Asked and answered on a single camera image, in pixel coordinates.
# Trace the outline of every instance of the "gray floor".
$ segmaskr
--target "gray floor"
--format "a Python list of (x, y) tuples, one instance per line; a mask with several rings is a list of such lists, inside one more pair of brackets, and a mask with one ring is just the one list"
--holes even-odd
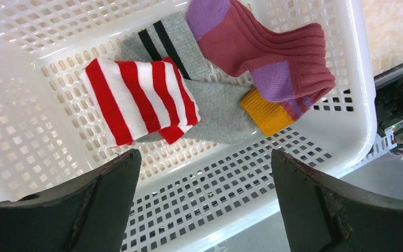
[[(366, 190), (403, 200), (403, 161), (390, 154), (366, 164), (343, 178)], [(208, 252), (290, 251), (280, 213), (220, 243)]]

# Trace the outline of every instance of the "red stripe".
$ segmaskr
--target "red stripe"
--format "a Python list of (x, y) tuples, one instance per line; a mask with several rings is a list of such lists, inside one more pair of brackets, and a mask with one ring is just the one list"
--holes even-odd
[(175, 143), (185, 134), (179, 127), (167, 127), (159, 131), (168, 144)]
[(177, 66), (175, 65), (175, 63), (172, 61), (172, 59), (170, 57), (164, 58), (163, 61), (171, 63), (172, 67), (174, 68), (175, 76), (177, 77), (178, 87), (180, 89), (180, 93), (183, 98), (183, 103), (185, 105), (186, 118), (188, 120), (187, 125), (196, 125), (198, 123), (198, 119), (197, 119), (197, 114), (196, 114), (197, 111), (195, 109), (195, 103), (193, 101), (191, 101), (188, 93), (183, 88), (182, 75), (180, 74)]
[(132, 94), (141, 117), (146, 124), (147, 131), (153, 133), (160, 130), (161, 125), (154, 107), (144, 93), (144, 90), (141, 88), (136, 63), (134, 61), (118, 61), (116, 63), (120, 67), (121, 77), (123, 78), (124, 84)]
[(166, 107), (169, 117), (171, 119), (170, 126), (178, 126), (180, 118), (177, 113), (177, 106), (175, 106), (174, 99), (167, 89), (165, 64), (160, 61), (154, 63), (152, 68), (152, 76), (154, 80), (154, 90), (157, 95), (162, 99), (164, 107)]
[(97, 101), (95, 102), (98, 102), (100, 105), (107, 125), (115, 137), (116, 144), (131, 144), (133, 142), (131, 132), (124, 122), (123, 115), (110, 91), (109, 84), (104, 77), (97, 59), (93, 60), (86, 67), (86, 74), (89, 80), (91, 80), (90, 83), (97, 97)]

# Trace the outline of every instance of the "basket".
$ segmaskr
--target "basket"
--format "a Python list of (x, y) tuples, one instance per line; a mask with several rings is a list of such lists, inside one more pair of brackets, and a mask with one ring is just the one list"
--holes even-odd
[[(297, 123), (240, 145), (201, 140), (109, 149), (105, 126), (78, 74), (96, 57), (120, 59), (120, 43), (186, 0), (0, 1), (0, 201), (79, 176), (129, 148), (143, 162), (121, 250), (196, 251), (279, 210), (270, 151), (336, 177), (376, 135), (375, 89), (360, 1), (242, 1), (276, 32), (322, 24), (336, 88)], [(249, 85), (210, 65), (206, 81)]]

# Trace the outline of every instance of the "gray sock with black stripes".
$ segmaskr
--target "gray sock with black stripes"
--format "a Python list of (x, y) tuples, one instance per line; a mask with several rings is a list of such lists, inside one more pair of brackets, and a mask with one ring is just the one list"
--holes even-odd
[[(254, 121), (240, 106), (248, 87), (185, 80), (198, 105), (201, 121), (183, 138), (200, 139), (224, 144), (239, 144), (259, 131)], [(136, 142), (162, 140), (158, 133), (145, 135)]]
[(169, 56), (183, 78), (203, 80), (211, 69), (203, 56), (183, 13), (178, 12), (132, 35), (121, 43), (121, 59), (132, 60), (134, 52), (145, 61), (162, 60)]

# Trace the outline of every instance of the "table surface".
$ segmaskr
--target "table surface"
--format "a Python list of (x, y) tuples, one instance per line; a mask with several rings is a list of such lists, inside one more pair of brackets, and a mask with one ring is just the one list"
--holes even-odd
[(362, 0), (376, 76), (403, 63), (403, 0)]

